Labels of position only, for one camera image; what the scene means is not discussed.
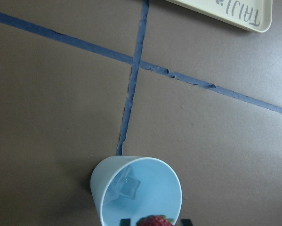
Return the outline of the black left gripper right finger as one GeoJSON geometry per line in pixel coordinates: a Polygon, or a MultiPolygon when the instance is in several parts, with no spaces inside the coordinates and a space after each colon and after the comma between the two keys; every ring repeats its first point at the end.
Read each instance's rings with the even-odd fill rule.
{"type": "Polygon", "coordinates": [[[183,218],[180,220],[181,226],[193,226],[191,219],[183,218]]]}

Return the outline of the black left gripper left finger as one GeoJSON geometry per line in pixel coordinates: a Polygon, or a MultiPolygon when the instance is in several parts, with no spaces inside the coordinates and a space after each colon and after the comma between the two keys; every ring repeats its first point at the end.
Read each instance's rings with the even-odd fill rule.
{"type": "Polygon", "coordinates": [[[121,219],[120,226],[131,226],[131,219],[130,218],[121,219]]]}

